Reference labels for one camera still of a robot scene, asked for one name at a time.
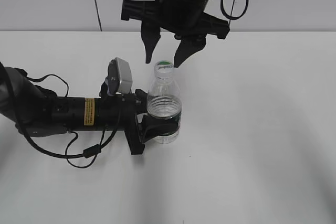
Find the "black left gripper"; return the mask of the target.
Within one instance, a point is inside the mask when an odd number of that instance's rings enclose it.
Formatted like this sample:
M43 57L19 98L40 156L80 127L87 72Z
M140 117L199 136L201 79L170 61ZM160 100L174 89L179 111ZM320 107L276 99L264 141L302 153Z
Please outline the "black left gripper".
M144 143L149 140L167 144L177 138L180 131L179 113L171 118L144 115L138 126L138 115L147 113L147 98L145 91L136 89L134 93L95 99L94 126L98 130L112 130L101 148L111 142L117 131L124 132L132 155L143 154Z

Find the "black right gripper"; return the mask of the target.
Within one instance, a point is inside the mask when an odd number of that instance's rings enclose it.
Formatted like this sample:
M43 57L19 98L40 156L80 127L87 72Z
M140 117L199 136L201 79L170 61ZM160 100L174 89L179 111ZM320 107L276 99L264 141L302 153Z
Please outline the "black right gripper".
M228 21L204 12L208 1L123 0L121 19L142 21L140 33L145 48L145 63L151 62L161 38L160 28L181 37L185 36L181 39L174 56L174 67L178 68L190 56L204 49L206 36L203 35L210 34L225 39L230 31Z

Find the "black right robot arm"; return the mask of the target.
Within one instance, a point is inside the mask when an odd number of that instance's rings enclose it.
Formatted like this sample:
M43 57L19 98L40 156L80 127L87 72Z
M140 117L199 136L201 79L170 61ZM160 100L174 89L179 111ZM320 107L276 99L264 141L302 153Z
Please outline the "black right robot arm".
M207 35L225 39L230 31L228 21L204 12L208 1L123 0L121 19L141 21L146 63L152 60L161 29L173 33L180 41L173 60L174 67L178 68L190 56L204 49Z

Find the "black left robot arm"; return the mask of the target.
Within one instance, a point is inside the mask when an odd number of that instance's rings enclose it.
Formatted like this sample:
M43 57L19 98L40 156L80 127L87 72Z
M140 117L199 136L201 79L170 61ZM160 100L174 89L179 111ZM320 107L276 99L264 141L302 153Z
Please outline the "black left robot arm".
M1 67L1 114L15 123L29 144L39 149L36 137L80 131L125 133L130 152L141 155L145 143L179 129L179 117L160 119L147 111L147 93L132 91L128 62L115 58L98 98L60 97L39 86L20 68Z

